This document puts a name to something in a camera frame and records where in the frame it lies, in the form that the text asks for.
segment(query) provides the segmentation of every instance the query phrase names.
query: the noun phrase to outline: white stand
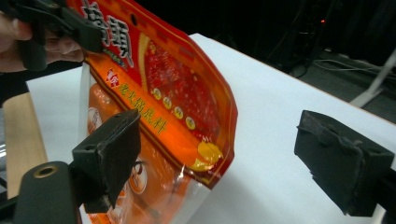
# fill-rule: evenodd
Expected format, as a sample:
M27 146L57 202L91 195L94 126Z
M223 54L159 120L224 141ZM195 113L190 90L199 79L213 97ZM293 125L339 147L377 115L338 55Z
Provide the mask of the white stand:
M357 107L362 107L362 106L366 105L367 103L369 103L371 100L373 100L382 91L380 86L381 86L382 82L384 81L384 79L389 74L390 70L395 65L396 65L396 49L393 51L392 54L390 54L388 60L385 62L384 67L378 73L378 75L372 82L369 89L367 89L367 91L364 91L358 97L353 99L350 103Z

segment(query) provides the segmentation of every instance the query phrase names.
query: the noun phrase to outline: plastic bag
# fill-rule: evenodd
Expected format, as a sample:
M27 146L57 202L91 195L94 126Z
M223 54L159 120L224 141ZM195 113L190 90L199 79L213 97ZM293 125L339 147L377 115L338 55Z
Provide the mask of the plastic bag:
M138 162L117 206L92 223L187 222L233 160L229 86L187 35L134 1L67 4L103 31L104 52L85 59L85 133L122 110L141 114Z

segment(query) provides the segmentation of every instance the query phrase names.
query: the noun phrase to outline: white surface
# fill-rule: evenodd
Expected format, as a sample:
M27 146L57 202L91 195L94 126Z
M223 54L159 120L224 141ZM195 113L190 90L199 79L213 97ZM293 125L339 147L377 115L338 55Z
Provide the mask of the white surface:
M344 216L312 180L293 153L296 126L302 111L312 110L392 150L396 126L216 41L191 37L229 82L239 115L233 164L189 223L373 223ZM70 161L78 143L78 73L29 82L51 161Z

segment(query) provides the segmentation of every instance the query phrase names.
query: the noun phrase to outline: logo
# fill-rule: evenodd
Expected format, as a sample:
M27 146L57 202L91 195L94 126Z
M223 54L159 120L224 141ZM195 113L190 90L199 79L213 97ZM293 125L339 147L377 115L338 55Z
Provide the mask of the logo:
M148 183L148 174L142 160L137 158L136 165L132 168L131 177L129 178L129 184L131 189L136 194L141 194L145 191L146 185Z
M102 125L102 119L99 116L99 111L96 108L90 107L88 109L88 133L91 134Z
M110 68L107 72L106 81L109 81L111 87L118 87L120 85L119 75L113 72L113 69Z

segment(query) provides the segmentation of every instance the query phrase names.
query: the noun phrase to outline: hand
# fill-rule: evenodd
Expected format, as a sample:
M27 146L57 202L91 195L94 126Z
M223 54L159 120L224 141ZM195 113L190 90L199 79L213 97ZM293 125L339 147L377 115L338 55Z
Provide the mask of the hand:
M0 11L0 72L18 72L23 67L17 40L32 38L28 23L10 18ZM46 32L47 63L56 61L81 62L84 59L80 46L69 37L58 37Z

